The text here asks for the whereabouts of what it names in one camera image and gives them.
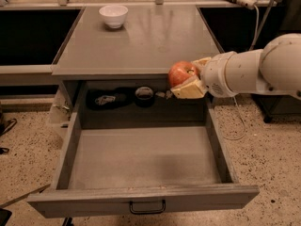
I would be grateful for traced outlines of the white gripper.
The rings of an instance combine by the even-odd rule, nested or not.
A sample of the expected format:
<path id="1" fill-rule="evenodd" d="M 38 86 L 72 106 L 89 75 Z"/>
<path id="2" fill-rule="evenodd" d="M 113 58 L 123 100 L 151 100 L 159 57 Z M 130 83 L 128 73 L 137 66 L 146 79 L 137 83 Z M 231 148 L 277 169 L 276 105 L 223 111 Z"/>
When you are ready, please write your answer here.
<path id="1" fill-rule="evenodd" d="M 217 98 L 229 98 L 236 95 L 226 81 L 226 66 L 235 52 L 219 54 L 212 58 L 204 57 L 192 61 L 199 70 L 200 78 L 192 76 L 171 89 L 178 99 L 200 99 L 207 91 Z"/>

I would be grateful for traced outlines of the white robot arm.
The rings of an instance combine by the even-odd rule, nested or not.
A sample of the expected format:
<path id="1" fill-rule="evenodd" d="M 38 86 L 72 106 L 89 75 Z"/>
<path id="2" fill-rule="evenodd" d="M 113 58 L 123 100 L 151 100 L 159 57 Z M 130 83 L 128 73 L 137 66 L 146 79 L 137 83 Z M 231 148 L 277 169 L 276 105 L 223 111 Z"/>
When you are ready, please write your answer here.
<path id="1" fill-rule="evenodd" d="M 238 94 L 289 95 L 301 92 L 301 35 L 286 34 L 264 48 L 227 52 L 193 62 L 179 61 L 168 72 L 171 92 L 179 99 Z"/>

